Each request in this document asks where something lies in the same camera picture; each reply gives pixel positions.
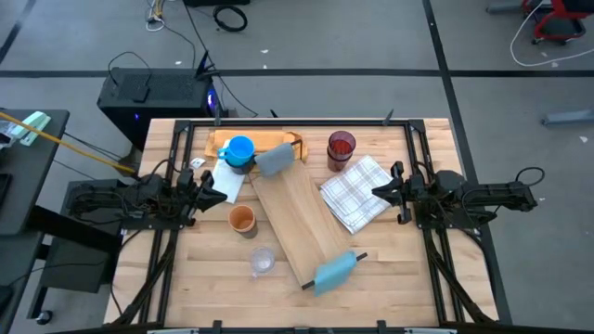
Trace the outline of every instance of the yellow cable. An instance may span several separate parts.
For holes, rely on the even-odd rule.
[[[72,144],[69,144],[69,143],[67,143],[65,141],[62,141],[59,138],[56,138],[56,137],[54,137],[52,135],[46,134],[43,131],[39,131],[39,130],[35,129],[34,127],[32,127],[30,125],[27,125],[27,124],[25,124],[25,123],[17,120],[16,118],[14,118],[12,116],[6,115],[4,112],[0,112],[0,117],[6,119],[8,121],[11,121],[11,122],[13,122],[13,123],[15,123],[17,125],[20,125],[20,126],[24,127],[25,129],[27,129],[27,130],[29,130],[31,132],[34,132],[34,133],[42,136],[43,138],[45,138],[47,140],[53,141],[56,144],[63,145],[63,146],[65,146],[65,147],[73,150],[74,152],[76,152],[78,154],[81,154],[81,155],[86,156],[87,158],[95,159],[96,161],[103,162],[103,163],[108,164],[109,166],[111,166],[113,168],[117,168],[119,170],[122,170],[122,171],[125,171],[125,172],[128,172],[128,173],[135,173],[136,172],[134,169],[132,169],[130,167],[126,167],[124,165],[121,165],[121,164],[118,164],[118,163],[115,163],[115,162],[111,162],[111,161],[105,160],[105,159],[100,158],[98,156],[95,156],[93,154],[86,153],[85,151],[77,148],[76,146],[74,146]]]

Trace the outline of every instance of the computer tower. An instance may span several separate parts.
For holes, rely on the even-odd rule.
[[[228,116],[212,78],[183,69],[113,68],[97,106],[141,151],[152,119]]]

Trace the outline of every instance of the black metal frame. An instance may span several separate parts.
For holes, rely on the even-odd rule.
[[[184,154],[182,157],[182,168],[188,167],[190,162],[190,152],[192,149],[192,143],[194,138],[194,132],[198,127],[212,127],[215,126],[213,120],[196,120],[196,121],[187,121],[187,120],[178,120],[175,122],[174,126],[174,134],[172,138],[172,145],[170,147],[169,157],[172,161],[175,161],[177,158],[177,150],[179,148],[179,140],[181,134],[186,131],[186,143],[184,146]],[[425,125],[423,120],[389,120],[386,122],[383,119],[352,119],[352,120],[328,120],[328,119],[253,119],[253,120],[245,120],[245,119],[222,119],[220,120],[220,126],[396,126],[401,127],[405,131],[405,136],[407,140],[407,151],[408,151],[408,158],[410,161],[410,171],[412,173],[420,173],[419,169],[416,166],[415,162],[417,159],[417,150],[415,149],[415,142],[414,142],[414,133],[418,134],[421,152],[423,156],[423,162],[427,165],[430,172],[433,172],[433,164],[431,159],[431,153],[429,151],[429,143],[427,140],[427,135],[425,134]],[[173,175],[173,168],[171,165],[167,168],[167,174],[165,175],[166,178],[171,178]],[[432,281],[433,287],[433,298],[435,300],[436,306],[436,313],[437,318],[440,324],[447,321],[446,317],[446,307],[444,305],[444,297],[441,288],[441,283],[439,280],[438,275],[438,267],[433,262],[432,257],[430,256],[430,248],[428,245],[433,244],[433,236],[430,229],[423,229],[423,239],[425,241],[425,248],[428,254],[428,264],[430,269],[430,276]],[[454,266],[451,257],[451,249],[449,248],[449,242],[447,239],[447,233],[445,231],[438,231],[438,235],[440,236],[440,244],[442,253],[445,256],[445,267],[450,270],[451,273],[454,273]],[[175,248],[177,243],[178,231],[171,231],[169,242]],[[153,239],[153,244],[151,247],[151,254],[150,259],[148,261],[148,272],[147,277],[152,276],[154,273],[155,265],[157,263],[157,259],[159,258],[159,249],[161,248],[161,241],[162,241],[162,232],[155,231],[155,237]],[[159,310],[157,314],[157,322],[163,323],[165,322],[166,310],[167,310],[167,303],[169,300],[169,290],[171,287],[171,278],[173,273],[173,265],[174,261],[171,261],[170,264],[165,268],[163,273],[163,281],[161,287],[161,296],[159,300]],[[454,302],[454,310],[455,310],[455,317],[457,322],[463,322],[463,310],[462,310],[462,303],[460,302],[459,298],[455,294],[454,290],[451,289],[452,294],[452,301]],[[141,308],[139,322],[144,323],[148,320],[149,314],[149,305],[150,305],[150,296],[145,299],[145,302]],[[278,331],[278,330],[292,330],[294,328],[252,328],[255,331]],[[342,328],[345,332],[352,331],[355,328]],[[341,331],[340,328],[334,328],[334,331]],[[389,328],[388,331],[401,331],[401,328]],[[378,332],[378,328],[357,328],[358,332]]]
[[[414,133],[419,136],[423,162],[427,166],[427,175],[431,181],[433,179],[433,164],[431,153],[429,151],[429,144],[427,135],[425,134],[425,126],[423,120],[382,120],[382,119],[360,119],[360,120],[315,120],[315,119],[255,119],[255,120],[221,120],[223,126],[401,126],[405,131],[407,139],[407,151],[411,165],[412,173],[421,173],[418,168],[417,151],[414,143]],[[214,126],[213,120],[200,121],[176,121],[174,125],[174,134],[172,138],[172,145],[170,148],[169,158],[175,161],[176,152],[179,146],[179,140],[182,132],[187,131],[186,146],[184,147],[184,156],[182,158],[182,168],[188,167],[190,160],[190,152],[192,149],[192,142],[194,138],[194,131],[200,126]],[[166,178],[171,179],[173,176],[173,165],[168,164]],[[451,249],[449,248],[449,241],[447,239],[446,227],[436,229],[436,233],[440,238],[440,246],[443,257],[437,250],[433,242],[432,228],[427,225],[419,223],[419,228],[422,231],[423,241],[425,243],[425,250],[427,253],[427,262],[429,265],[429,272],[431,277],[431,284],[433,288],[433,298],[435,301],[435,312],[441,330],[449,330],[461,334],[465,333],[481,333],[481,334],[503,334],[503,333],[548,333],[548,334],[565,334],[565,333],[592,333],[590,331],[561,329],[561,328],[532,328],[532,327],[518,327],[512,325],[499,324],[488,316],[484,315],[480,308],[472,301],[471,297],[466,293],[464,288],[459,284],[454,272],[453,260],[451,256]],[[169,300],[169,290],[171,287],[171,280],[174,267],[175,248],[177,244],[178,231],[171,231],[169,243],[166,247],[165,253],[159,258],[159,250],[161,248],[162,232],[155,231],[153,245],[151,247],[151,254],[149,259],[149,268],[147,273],[147,281],[143,288],[136,296],[133,304],[129,305],[124,312],[125,316],[121,316],[114,323],[103,328],[93,328],[84,330],[75,330],[71,332],[62,332],[64,334],[78,334],[78,333],[145,333],[148,328],[161,329],[165,328],[165,316],[167,311],[167,303]],[[163,281],[161,287],[161,296],[159,300],[159,310],[157,314],[157,321],[155,323],[148,323],[147,317],[149,313],[150,295],[152,288],[157,283],[160,275],[163,274]],[[452,302],[454,305],[454,313],[456,321],[448,321],[446,314],[446,307],[444,304],[444,296],[439,279],[441,274],[449,285],[452,294]],[[474,323],[464,322],[463,310],[464,307],[471,315]],[[130,325],[136,311],[140,308],[141,314],[138,325]],[[200,328],[200,333],[203,334],[317,334],[317,333],[414,333],[417,331],[434,332],[433,328],[388,328],[385,320],[378,320],[377,326],[374,328],[222,328],[220,320],[214,320],[211,328]]]

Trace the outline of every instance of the blue mug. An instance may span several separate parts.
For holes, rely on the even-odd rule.
[[[252,158],[255,151],[256,146],[250,138],[245,135],[236,135],[231,138],[229,146],[218,149],[217,157],[232,166],[241,166]]]

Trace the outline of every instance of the gray floor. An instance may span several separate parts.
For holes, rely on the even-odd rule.
[[[185,11],[166,4],[168,24],[195,40]],[[451,70],[522,70],[509,55],[520,16],[491,17],[486,1],[433,0],[435,19]],[[105,70],[115,55],[136,51],[152,67],[188,67],[191,49],[167,31],[146,32],[144,0],[37,1],[0,70]],[[0,41],[24,8],[24,0],[0,2]],[[220,69],[385,68],[435,70],[437,62],[421,1],[417,0],[254,0],[246,6],[248,29],[218,32],[193,12]],[[594,28],[592,19],[586,22]],[[518,57],[543,61],[594,44],[594,33],[567,47],[516,44]],[[588,56],[558,67],[534,70],[592,70]],[[142,66],[122,58],[117,66]],[[130,144],[97,109],[103,79],[0,79],[0,105],[20,109],[68,109],[69,132],[124,154]],[[441,78],[430,77],[241,77],[226,79],[248,106],[267,116],[449,117]],[[594,79],[455,78],[476,172],[482,182],[511,180],[524,166],[538,165],[547,179],[535,186],[539,207],[530,213],[500,211],[491,224],[497,257],[514,323],[594,329],[594,127],[546,129],[547,112],[592,107]],[[225,102],[247,113],[228,93]],[[580,136],[588,138],[584,143]],[[95,178],[118,174],[99,163],[60,149],[56,160]],[[59,210],[68,182],[83,176],[54,164],[39,203]],[[31,296],[32,279],[27,296]],[[55,320],[38,327],[24,319],[27,297],[14,333],[45,333],[101,324],[108,292],[53,290],[46,306]]]

